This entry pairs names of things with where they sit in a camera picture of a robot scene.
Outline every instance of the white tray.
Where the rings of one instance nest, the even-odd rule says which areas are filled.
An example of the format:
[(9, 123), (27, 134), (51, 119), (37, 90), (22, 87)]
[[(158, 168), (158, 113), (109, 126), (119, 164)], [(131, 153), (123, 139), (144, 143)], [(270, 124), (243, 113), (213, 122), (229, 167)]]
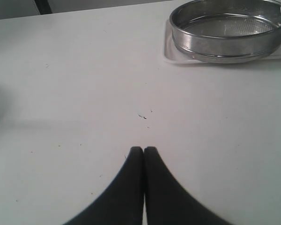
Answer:
[[(164, 35), (164, 48), (163, 48), (163, 58), (168, 63), (174, 64), (193, 64), (193, 63), (203, 63), (198, 60), (192, 59), (191, 56), (181, 53), (174, 45), (172, 39), (172, 27), (167, 20), (165, 25), (165, 35)], [(263, 60), (273, 60), (281, 59), (281, 46), (273, 54), (263, 58)]]

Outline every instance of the white table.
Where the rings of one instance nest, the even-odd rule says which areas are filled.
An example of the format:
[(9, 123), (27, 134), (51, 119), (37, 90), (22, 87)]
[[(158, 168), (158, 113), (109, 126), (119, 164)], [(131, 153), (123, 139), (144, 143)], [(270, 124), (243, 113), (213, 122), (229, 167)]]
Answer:
[(66, 222), (135, 145), (224, 219), (281, 225), (281, 60), (163, 62), (183, 2), (0, 21), (0, 225)]

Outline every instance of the debris speck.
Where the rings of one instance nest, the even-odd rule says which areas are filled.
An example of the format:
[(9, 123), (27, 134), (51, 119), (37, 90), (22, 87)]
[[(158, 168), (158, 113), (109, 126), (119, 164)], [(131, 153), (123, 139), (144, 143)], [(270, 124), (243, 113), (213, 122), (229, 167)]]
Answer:
[(138, 114), (138, 116), (145, 119), (145, 120), (147, 119), (145, 116), (142, 116), (142, 115), (139, 115), (139, 114)]

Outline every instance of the dark stripe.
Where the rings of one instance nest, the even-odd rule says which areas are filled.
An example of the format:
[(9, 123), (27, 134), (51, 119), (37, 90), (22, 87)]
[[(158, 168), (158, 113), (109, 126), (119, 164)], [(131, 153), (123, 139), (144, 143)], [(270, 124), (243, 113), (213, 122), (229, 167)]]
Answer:
[(50, 8), (50, 5), (48, 3), (48, 0), (34, 0), (36, 5), (37, 5), (37, 8), (39, 10), (39, 13), (41, 15), (43, 14), (51, 14), (52, 13), (52, 10)]

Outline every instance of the stainless steel sieve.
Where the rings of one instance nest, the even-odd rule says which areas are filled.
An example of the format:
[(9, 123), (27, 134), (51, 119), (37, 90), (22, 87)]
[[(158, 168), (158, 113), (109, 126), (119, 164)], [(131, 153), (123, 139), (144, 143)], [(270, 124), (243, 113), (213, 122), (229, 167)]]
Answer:
[(274, 0), (194, 0), (170, 15), (177, 49), (194, 59), (240, 63), (281, 45), (281, 3)]

